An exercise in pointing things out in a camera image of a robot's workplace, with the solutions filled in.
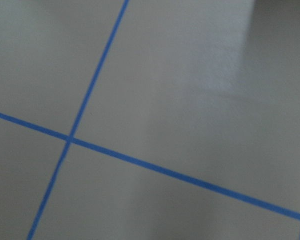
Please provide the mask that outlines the brown gridded table mat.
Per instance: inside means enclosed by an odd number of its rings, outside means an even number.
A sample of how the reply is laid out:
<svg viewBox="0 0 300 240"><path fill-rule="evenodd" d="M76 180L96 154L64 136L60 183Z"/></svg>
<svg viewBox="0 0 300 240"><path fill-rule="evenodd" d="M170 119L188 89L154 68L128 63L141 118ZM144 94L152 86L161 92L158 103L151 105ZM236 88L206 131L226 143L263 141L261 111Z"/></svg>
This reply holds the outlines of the brown gridded table mat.
<svg viewBox="0 0 300 240"><path fill-rule="evenodd" d="M300 240L300 0L0 0L0 240Z"/></svg>

